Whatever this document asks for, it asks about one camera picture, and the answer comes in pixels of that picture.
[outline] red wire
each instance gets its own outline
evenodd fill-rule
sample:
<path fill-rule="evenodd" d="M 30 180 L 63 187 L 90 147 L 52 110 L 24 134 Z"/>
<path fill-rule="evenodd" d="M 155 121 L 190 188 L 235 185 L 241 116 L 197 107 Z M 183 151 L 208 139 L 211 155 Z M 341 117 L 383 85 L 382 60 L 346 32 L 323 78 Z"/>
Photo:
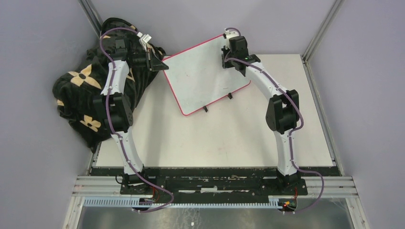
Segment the red wire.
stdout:
<path fill-rule="evenodd" d="M 160 192 L 159 192 L 159 190 L 157 190 L 157 192 L 158 192 L 158 198 L 155 200 L 155 203 L 158 202 L 158 200 L 159 200 L 159 198 L 160 198 Z"/>
<path fill-rule="evenodd" d="M 295 196 L 294 196 L 293 200 L 297 199 L 297 197 L 298 197 L 298 190 L 297 190 L 297 187 L 295 187 Z"/>

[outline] black fabric with flower pattern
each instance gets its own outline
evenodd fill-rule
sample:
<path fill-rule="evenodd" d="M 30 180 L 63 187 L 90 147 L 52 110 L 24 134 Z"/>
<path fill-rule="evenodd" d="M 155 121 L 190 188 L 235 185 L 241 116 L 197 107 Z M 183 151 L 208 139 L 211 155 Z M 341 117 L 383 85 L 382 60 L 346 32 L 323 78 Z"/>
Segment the black fabric with flower pattern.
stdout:
<path fill-rule="evenodd" d="M 103 25 L 106 31 L 116 27 L 133 28 L 131 23 L 118 19 L 109 18 Z M 131 54 L 136 55 L 145 52 L 139 43 L 139 38 L 130 31 L 114 31 L 104 37 L 104 49 L 111 53 L 115 49 L 115 39 L 125 37 L 131 42 Z M 151 45 L 156 56 L 163 59 L 166 54 L 160 47 Z M 128 96 L 131 110 L 137 107 L 146 87 L 156 77 L 158 72 L 151 72 L 146 67 L 132 67 L 129 56 L 127 63 L 130 67 L 125 82 L 124 94 Z M 101 93 L 106 84 L 108 75 L 108 59 L 101 52 L 100 47 L 87 50 L 86 57 L 75 71 L 67 72 L 60 76 L 53 85 L 52 93 L 57 99 L 57 109 L 61 117 L 68 120 L 70 126 L 77 131 L 86 141 L 87 146 L 94 152 L 97 145 L 111 137 L 96 117 L 93 107 L 93 97 Z"/>

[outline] white connector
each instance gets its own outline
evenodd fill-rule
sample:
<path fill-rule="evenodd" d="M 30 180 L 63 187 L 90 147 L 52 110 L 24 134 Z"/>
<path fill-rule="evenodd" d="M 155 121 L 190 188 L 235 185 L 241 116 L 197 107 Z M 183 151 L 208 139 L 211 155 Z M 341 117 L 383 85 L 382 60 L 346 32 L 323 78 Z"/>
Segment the white connector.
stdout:
<path fill-rule="evenodd" d="M 139 36 L 139 34 L 141 34 L 139 43 L 142 45 L 143 50 L 146 51 L 146 50 L 148 50 L 148 47 L 146 44 L 152 39 L 152 37 L 149 34 L 142 34 L 139 32 L 138 36 Z"/>
<path fill-rule="evenodd" d="M 237 36 L 239 36 L 238 32 L 233 31 L 233 30 L 225 30 L 225 39 L 226 39 L 225 48 L 226 49 L 229 49 L 229 39 L 232 37 L 237 37 Z"/>
<path fill-rule="evenodd" d="M 145 34 L 145 35 L 143 35 L 140 39 L 141 39 L 143 42 L 148 43 L 148 42 L 152 39 L 152 37 L 149 36 L 149 34 Z"/>

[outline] beige flower pattern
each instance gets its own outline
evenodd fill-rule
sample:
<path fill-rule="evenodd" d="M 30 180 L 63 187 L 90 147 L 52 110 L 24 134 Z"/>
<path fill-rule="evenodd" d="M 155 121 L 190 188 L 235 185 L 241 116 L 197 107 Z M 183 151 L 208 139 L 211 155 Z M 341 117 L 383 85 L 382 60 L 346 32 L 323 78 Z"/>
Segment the beige flower pattern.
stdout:
<path fill-rule="evenodd" d="M 79 73 L 77 73 L 77 72 L 68 72 L 68 73 L 73 76 L 73 78 L 70 80 L 70 82 L 76 84 L 79 87 L 83 84 L 83 82 L 86 82 L 93 87 L 101 89 L 101 86 L 97 82 L 97 80 L 95 80 L 89 76 L 91 73 L 91 64 L 89 64 L 87 67 L 85 67 Z"/>
<path fill-rule="evenodd" d="M 127 75 L 127 79 L 130 79 L 135 82 L 134 74 L 132 74 L 132 68 L 129 69 L 129 74 Z"/>
<path fill-rule="evenodd" d="M 100 128 L 101 123 L 97 120 L 93 120 L 92 117 L 85 115 L 84 120 L 80 120 L 80 122 L 92 129 L 94 132 L 98 132 L 98 128 Z"/>
<path fill-rule="evenodd" d="M 58 106 L 64 106 L 63 102 L 61 100 L 56 100 L 56 103 L 58 103 Z"/>

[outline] black metal base plate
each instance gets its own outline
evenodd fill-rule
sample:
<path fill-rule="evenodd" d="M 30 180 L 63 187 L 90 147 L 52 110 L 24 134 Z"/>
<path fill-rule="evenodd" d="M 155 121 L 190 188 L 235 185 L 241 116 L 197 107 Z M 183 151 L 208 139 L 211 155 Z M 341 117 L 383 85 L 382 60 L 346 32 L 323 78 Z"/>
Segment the black metal base plate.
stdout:
<path fill-rule="evenodd" d="M 296 185 L 280 189 L 278 181 L 260 177 L 155 177 L 148 181 L 163 186 L 175 196 L 174 203 L 268 203 L 268 196 L 293 196 L 295 187 L 298 195 L 307 195 L 305 180 Z M 205 188 L 215 188 L 206 192 Z M 123 186 L 122 195 L 139 195 L 153 192 L 152 188 Z M 159 191 L 158 203 L 166 203 L 170 196 Z"/>

